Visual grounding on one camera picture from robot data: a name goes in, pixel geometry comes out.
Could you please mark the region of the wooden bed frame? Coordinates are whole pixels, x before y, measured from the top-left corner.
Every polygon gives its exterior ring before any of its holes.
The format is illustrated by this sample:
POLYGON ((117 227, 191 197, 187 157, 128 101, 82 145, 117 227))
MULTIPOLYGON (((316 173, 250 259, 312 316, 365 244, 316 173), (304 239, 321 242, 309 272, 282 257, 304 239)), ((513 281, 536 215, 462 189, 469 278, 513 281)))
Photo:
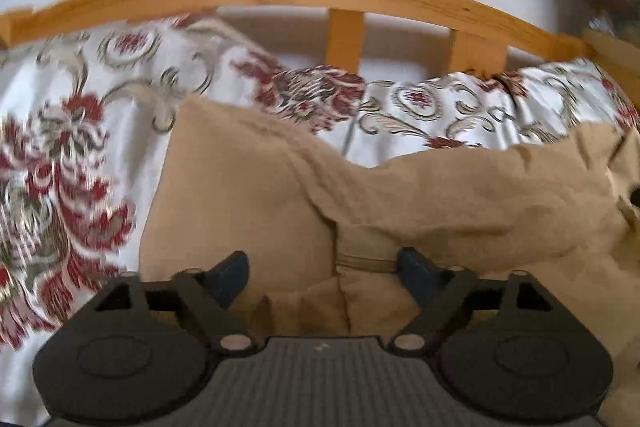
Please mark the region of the wooden bed frame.
POLYGON ((49 37, 112 20, 155 20, 198 13, 224 5, 277 5, 320 8, 329 12, 326 61, 344 69, 359 66, 368 13, 416 20, 451 29, 450 70, 474 68, 498 72, 509 48, 546 61, 589 57, 629 91, 639 86, 639 50, 600 31, 580 38, 553 35, 517 17, 474 0, 64 0, 41 10, 22 9, 1 17, 1 41, 7 46, 49 37))

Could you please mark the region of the beige hooded sweatshirt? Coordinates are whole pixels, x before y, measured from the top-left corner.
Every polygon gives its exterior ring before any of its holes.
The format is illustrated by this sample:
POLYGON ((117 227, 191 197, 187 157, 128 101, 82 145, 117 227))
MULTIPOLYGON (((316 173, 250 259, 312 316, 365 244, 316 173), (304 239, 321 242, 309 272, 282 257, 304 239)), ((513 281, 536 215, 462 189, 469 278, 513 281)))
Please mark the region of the beige hooded sweatshirt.
POLYGON ((383 335, 418 314, 416 248, 482 277, 533 273, 610 351, 600 414, 639 421, 639 135, 585 122, 550 145, 453 148, 366 168, 277 118, 196 98, 170 135, 140 248, 148 281, 234 253, 260 335, 383 335))

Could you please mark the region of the white floral satin bedspread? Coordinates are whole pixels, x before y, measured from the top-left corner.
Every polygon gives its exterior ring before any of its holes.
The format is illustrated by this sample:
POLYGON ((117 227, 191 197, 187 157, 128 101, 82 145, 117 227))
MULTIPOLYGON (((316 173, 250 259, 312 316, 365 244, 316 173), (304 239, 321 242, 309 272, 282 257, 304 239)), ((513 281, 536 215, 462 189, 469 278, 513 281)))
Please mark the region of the white floral satin bedspread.
POLYGON ((585 122, 637 131, 587 60, 418 82, 333 65, 289 69, 211 15, 117 23, 1 54, 1 417, 48 414, 38 350, 140 248, 181 104, 253 109, 361 167, 427 150, 550 145, 585 122))

